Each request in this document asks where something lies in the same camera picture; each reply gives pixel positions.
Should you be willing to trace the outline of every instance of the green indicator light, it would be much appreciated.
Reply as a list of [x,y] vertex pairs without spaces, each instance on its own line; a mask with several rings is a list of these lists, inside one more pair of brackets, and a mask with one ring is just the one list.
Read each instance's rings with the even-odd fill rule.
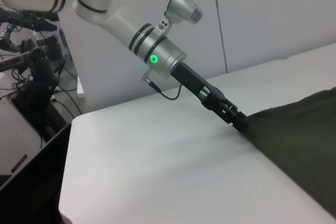
[[151,60],[152,63],[157,63],[158,62],[157,58],[158,57],[156,55],[152,55],[151,58],[150,58],[150,60]]

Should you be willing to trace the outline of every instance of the green led light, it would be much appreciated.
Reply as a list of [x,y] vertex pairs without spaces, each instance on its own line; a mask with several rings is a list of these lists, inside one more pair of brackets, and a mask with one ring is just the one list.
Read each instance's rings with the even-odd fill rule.
[[158,62],[158,59],[157,59],[157,58],[158,58],[158,57],[157,57],[156,55],[151,55],[150,60],[151,60],[152,63],[157,63],[157,62]]

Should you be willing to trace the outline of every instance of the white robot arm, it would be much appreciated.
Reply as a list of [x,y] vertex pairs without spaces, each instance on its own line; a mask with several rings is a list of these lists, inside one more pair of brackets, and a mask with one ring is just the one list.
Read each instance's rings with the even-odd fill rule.
[[[195,94],[202,105],[214,111],[220,118],[239,131],[244,131],[245,115],[238,112],[223,93],[210,85],[183,61],[186,53],[172,43],[165,35],[172,24],[187,20],[192,24],[202,18],[202,11],[193,0],[170,0],[165,18],[154,27],[145,24],[130,9],[119,8],[115,13],[107,13],[112,0],[2,0],[12,8],[59,12],[72,4],[75,13],[82,19],[101,26],[123,43],[131,52],[140,58],[164,78],[173,76],[177,81]],[[144,80],[157,92],[161,93],[146,75]]]

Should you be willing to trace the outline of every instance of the dark green cloth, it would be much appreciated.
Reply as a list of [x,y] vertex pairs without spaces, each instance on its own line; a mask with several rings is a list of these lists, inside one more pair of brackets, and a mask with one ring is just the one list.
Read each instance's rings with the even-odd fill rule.
[[247,138],[336,217],[336,88],[246,121]]

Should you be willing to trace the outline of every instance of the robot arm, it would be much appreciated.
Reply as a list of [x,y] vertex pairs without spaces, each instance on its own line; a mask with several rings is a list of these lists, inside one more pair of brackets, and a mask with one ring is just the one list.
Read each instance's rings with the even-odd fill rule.
[[[107,10],[112,0],[2,0],[12,8],[59,12],[71,3],[82,19],[101,26],[115,36],[131,52],[164,78],[173,76],[189,89],[208,110],[214,111],[226,123],[243,132],[246,117],[237,110],[223,93],[210,85],[183,61],[186,53],[172,43],[165,35],[172,24],[187,20],[192,24],[202,18],[202,11],[193,0],[170,0],[165,18],[154,27],[145,24],[130,9],[119,8],[112,15]],[[161,90],[144,75],[144,80],[156,91]]]

